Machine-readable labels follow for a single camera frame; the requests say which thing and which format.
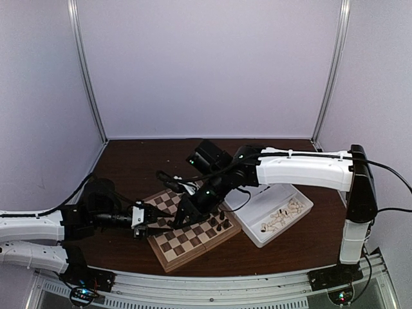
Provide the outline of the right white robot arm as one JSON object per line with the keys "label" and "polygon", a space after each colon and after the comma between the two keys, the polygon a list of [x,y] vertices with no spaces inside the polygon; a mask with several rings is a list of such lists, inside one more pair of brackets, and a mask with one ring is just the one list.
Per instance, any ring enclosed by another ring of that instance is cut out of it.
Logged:
{"label": "right white robot arm", "polygon": [[171,179],[182,192],[172,224],[175,229],[205,221],[238,187],[292,184],[346,192],[339,263],[331,268],[330,279],[341,285],[354,275],[367,229],[378,213],[374,179],[361,145],[334,153],[244,145],[230,155],[203,140],[186,161],[201,176]]}

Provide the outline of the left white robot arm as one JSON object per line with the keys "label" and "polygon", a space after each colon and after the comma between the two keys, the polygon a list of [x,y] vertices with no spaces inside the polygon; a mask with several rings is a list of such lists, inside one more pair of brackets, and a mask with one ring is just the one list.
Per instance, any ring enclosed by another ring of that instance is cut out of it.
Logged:
{"label": "left white robot arm", "polygon": [[1,212],[1,262],[51,270],[68,276],[79,286],[88,285],[92,271],[81,249],[69,241],[92,237],[97,229],[126,229],[135,239],[158,235],[163,228],[152,225],[170,214],[144,201],[131,201],[122,210],[125,197],[106,178],[81,185],[82,199],[64,201],[40,212]]}

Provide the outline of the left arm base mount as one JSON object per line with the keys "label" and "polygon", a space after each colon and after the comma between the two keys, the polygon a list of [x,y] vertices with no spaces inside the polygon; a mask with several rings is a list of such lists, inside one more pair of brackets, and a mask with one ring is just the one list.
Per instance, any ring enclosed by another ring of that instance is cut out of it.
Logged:
{"label": "left arm base mount", "polygon": [[96,268],[69,266],[61,277],[65,282],[75,286],[83,286],[99,292],[110,292],[116,275],[113,272]]}

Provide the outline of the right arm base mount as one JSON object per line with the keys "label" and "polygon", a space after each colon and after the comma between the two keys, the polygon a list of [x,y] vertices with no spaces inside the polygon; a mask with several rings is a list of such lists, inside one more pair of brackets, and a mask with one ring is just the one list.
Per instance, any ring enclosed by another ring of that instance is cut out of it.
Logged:
{"label": "right arm base mount", "polygon": [[313,291],[348,285],[364,277],[360,262],[357,264],[337,263],[331,267],[311,270],[307,275]]}

